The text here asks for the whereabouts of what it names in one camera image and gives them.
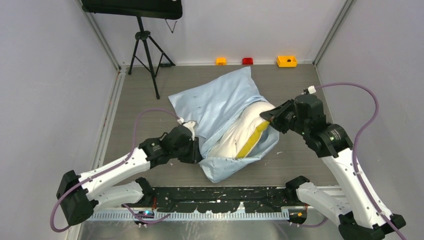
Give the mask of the light blue pillowcase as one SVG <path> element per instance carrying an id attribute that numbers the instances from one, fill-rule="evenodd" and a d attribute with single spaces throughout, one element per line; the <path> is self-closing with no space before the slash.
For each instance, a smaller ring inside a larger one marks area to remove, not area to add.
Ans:
<path id="1" fill-rule="evenodd" d="M 251 67 L 226 73 L 206 84 L 168 97 L 177 116 L 196 121 L 205 176 L 218 183 L 245 166 L 261 160 L 279 141 L 279 132 L 272 127 L 263 132 L 259 142 L 244 158 L 208 157 L 213 146 L 235 122 L 245 108 L 255 102 L 268 102 L 252 79 Z"/>

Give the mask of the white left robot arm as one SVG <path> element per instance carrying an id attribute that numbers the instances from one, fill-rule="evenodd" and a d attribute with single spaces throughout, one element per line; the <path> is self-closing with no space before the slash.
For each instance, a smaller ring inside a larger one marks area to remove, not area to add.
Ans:
<path id="1" fill-rule="evenodd" d="M 80 174 L 74 170 L 66 172 L 56 192 L 58 203 L 53 212 L 60 207 L 68 226 L 75 226 L 104 208 L 132 203 L 148 207 L 154 197 L 144 178 L 125 185 L 117 183 L 171 159 L 187 164 L 200 162 L 203 157 L 195 129 L 196 122 L 187 121 L 160 137 L 146 139 L 127 155 L 102 167 Z"/>

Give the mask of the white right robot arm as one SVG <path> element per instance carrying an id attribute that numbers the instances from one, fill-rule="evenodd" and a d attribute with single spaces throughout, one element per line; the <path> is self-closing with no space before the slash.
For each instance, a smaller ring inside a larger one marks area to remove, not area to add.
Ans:
<path id="1" fill-rule="evenodd" d="M 278 132 L 293 131 L 330 169 L 346 202 L 317 188 L 305 176 L 285 184 L 291 205 L 305 203 L 322 213 L 345 240 L 382 240 L 406 225 L 403 216 L 391 212 L 381 201 L 358 160 L 347 132 L 327 121 L 323 102 L 315 95 L 299 95 L 260 116 Z"/>

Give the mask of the white pillow with yellow trim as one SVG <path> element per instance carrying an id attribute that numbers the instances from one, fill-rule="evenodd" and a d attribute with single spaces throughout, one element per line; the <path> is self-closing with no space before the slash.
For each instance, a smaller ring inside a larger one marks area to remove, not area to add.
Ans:
<path id="1" fill-rule="evenodd" d="M 208 157 L 230 159 L 247 157 L 270 124 L 260 117 L 260 114 L 274 108 L 273 104 L 266 101 L 250 104 L 211 148 Z"/>

